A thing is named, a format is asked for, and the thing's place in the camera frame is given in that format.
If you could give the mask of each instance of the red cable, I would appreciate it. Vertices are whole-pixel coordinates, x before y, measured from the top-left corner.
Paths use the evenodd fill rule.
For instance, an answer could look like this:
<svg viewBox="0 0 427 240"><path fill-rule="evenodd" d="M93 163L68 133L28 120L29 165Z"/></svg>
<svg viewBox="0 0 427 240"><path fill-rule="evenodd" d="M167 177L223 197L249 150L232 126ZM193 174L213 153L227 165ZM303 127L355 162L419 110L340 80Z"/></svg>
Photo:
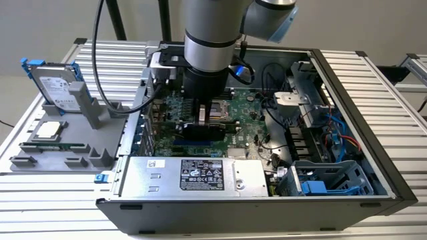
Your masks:
<svg viewBox="0 0 427 240"><path fill-rule="evenodd" d="M344 138L344 139L348 139L348 140L351 140L351 141L354 141L355 142L355 144L358 145L358 147L359 147L359 152L360 152L360 144L359 144L359 142L351 137L351 136L346 136L346 135L339 135L339 137L342 137L342 138Z"/></svg>

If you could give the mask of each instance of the white wall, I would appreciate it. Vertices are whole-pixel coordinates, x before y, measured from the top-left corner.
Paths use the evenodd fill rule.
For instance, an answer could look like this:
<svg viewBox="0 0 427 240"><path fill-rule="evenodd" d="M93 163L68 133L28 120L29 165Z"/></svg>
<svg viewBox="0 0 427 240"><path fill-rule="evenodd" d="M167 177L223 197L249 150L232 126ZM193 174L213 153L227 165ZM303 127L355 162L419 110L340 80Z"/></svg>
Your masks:
<svg viewBox="0 0 427 240"><path fill-rule="evenodd" d="M61 61L77 37L92 38L97 0L0 0L0 76L24 76L21 57ZM119 0L127 38L161 38L156 0ZM97 39L115 40L104 4Z"/></svg>
<svg viewBox="0 0 427 240"><path fill-rule="evenodd" d="M172 38L184 37L183 2L169 0ZM156 0L117 0L127 38L161 38ZM21 75L21 57L60 61L76 37L91 38L97 0L0 0L0 75ZM427 53L427 0L297 0L280 46L362 50L378 64ZM99 39L115 40L107 6ZM248 37L252 45L272 45Z"/></svg>
<svg viewBox="0 0 427 240"><path fill-rule="evenodd" d="M183 12L185 0L177 2ZM279 46L366 51L394 65L406 53L427 53L427 0L297 0L299 13ZM175 39L184 37L183 14L172 16ZM277 46L248 37L251 45Z"/></svg>

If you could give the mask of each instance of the hard drive label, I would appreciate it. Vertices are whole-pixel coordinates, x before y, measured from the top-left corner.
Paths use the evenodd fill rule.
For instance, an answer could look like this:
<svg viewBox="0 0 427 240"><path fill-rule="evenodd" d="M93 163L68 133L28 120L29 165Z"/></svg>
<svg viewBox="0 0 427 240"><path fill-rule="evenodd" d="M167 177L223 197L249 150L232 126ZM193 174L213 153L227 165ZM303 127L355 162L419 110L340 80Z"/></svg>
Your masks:
<svg viewBox="0 0 427 240"><path fill-rule="evenodd" d="M179 187L184 191L224 190L223 160L183 159Z"/></svg>
<svg viewBox="0 0 427 240"><path fill-rule="evenodd" d="M68 82L60 77L41 76L39 79L56 107L64 111L80 111L76 98L68 92Z"/></svg>

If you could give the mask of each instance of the power cable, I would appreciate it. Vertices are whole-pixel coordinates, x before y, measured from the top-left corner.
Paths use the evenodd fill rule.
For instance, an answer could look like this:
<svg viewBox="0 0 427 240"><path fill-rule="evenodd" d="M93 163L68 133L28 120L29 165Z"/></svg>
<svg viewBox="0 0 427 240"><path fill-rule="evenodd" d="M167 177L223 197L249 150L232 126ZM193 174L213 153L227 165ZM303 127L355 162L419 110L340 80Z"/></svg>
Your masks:
<svg viewBox="0 0 427 240"><path fill-rule="evenodd" d="M144 101L137 107L129 109L129 110L117 110L112 103L108 101L107 96L104 94L104 90L101 87L100 83L100 78L99 78L99 70L97 70L97 65L96 65L96 41L97 41L97 35L99 35L99 25L100 25L100 17L101 17L101 10L103 10L103 5L104 5L104 0L99 0L97 3L97 9L96 9L96 15L95 15L95 23L93 23L93 33L92 33L92 70L93 70L93 79L95 79L95 84L97 87L99 95L101 97L101 100L105 103L107 108L116 114L132 114L139 112L141 109L144 109L155 100L156 96L160 93L163 83L160 82L156 86L156 89L151 95L151 97Z"/></svg>
<svg viewBox="0 0 427 240"><path fill-rule="evenodd" d="M12 124L8 124L7 122L4 122L4 121L1 121L1 120L0 120L0 124L4 124L4 125L7 125L7 126L9 126L11 128L15 128L15 126L13 126Z"/></svg>

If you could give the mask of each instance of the motherboard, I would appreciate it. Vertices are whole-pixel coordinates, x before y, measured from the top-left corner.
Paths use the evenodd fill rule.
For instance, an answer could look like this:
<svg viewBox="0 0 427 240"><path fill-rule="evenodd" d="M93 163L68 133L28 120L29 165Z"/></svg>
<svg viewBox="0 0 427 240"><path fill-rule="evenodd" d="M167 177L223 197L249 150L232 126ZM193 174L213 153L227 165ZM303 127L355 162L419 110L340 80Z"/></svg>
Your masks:
<svg viewBox="0 0 427 240"><path fill-rule="evenodd" d="M231 157L268 159L269 153L257 142L268 134L261 101L249 89L231 89L229 97L212 101L209 121L224 123L229 129L223 141L185 141L176 134L176 124L191 122L192 100L171 91L153 103L153 135L156 157Z"/></svg>

